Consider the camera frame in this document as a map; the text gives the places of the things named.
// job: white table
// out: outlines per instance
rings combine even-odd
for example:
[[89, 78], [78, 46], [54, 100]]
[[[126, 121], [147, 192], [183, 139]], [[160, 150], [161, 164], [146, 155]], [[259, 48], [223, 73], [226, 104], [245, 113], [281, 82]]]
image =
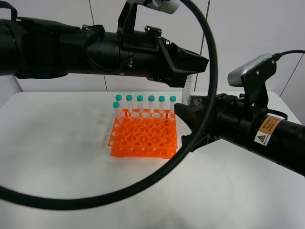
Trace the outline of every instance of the white table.
[[[82, 198], [126, 187], [163, 165], [167, 160], [110, 156], [108, 110], [116, 94], [14, 95], [0, 109], [0, 184], [37, 196]], [[179, 92], [132, 94], [181, 99]], [[277, 94], [269, 99], [269, 108], [299, 123]], [[177, 126], [178, 137], [190, 132], [181, 120]], [[190, 153], [148, 190], [108, 206], [62, 212], [0, 201], [0, 228], [300, 229], [305, 179], [220, 140]]]

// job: teal cap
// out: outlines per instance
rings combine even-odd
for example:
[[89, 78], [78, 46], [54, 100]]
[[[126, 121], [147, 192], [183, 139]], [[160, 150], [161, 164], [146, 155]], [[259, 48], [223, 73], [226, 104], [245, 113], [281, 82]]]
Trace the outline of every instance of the teal cap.
[[114, 107], [114, 108], [120, 107], [120, 103], [119, 103], [119, 102], [114, 102], [114, 103], [113, 103], [113, 107]]
[[122, 100], [122, 96], [121, 96], [120, 94], [117, 94], [117, 95], [115, 96], [115, 100], [116, 100], [116, 101], [121, 101], [121, 100]]
[[138, 100], [138, 101], [143, 101], [143, 96], [138, 95], [138, 96], [137, 96], [137, 100]]
[[159, 102], [164, 102], [165, 101], [165, 97], [163, 95], [159, 96]]
[[148, 101], [149, 101], [149, 102], [153, 102], [153, 101], [154, 101], [154, 96], [153, 96], [153, 95], [150, 95], [150, 96], [148, 97]]
[[170, 97], [170, 101], [171, 101], [171, 102], [176, 102], [176, 96], [172, 95], [172, 96]]
[[131, 94], [127, 95], [127, 96], [126, 96], [126, 100], [127, 100], [127, 101], [131, 101], [131, 100], [132, 100], [132, 95], [131, 95]]

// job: warning sticker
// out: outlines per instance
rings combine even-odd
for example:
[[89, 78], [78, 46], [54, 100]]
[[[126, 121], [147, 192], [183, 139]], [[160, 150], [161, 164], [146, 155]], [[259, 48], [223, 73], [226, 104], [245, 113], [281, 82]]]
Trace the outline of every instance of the warning sticker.
[[266, 146], [270, 140], [270, 137], [282, 119], [268, 116], [262, 123], [261, 127], [256, 133], [254, 141]]

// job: white wall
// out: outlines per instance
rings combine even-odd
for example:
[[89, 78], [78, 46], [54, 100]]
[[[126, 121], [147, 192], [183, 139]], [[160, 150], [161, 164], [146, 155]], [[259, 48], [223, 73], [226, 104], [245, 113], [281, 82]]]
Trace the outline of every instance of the white wall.
[[[304, 0], [211, 0], [208, 22], [219, 58], [220, 91], [234, 91], [228, 73], [264, 53], [305, 48]], [[203, 56], [207, 56], [204, 44]], [[282, 58], [267, 81], [269, 91], [280, 94], [300, 54]], [[208, 71], [200, 74], [197, 91], [208, 88]]]
[[305, 55], [302, 56], [281, 98], [305, 125]]

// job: test tube rack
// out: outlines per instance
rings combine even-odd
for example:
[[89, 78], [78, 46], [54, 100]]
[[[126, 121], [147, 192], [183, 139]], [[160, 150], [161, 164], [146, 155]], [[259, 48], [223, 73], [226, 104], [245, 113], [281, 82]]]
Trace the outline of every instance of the test tube rack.
[[130, 114], [123, 109], [121, 120], [113, 123], [108, 146], [115, 157], [172, 158], [178, 148], [176, 116], [169, 110], [160, 114], [158, 109], [154, 113], [133, 109]]

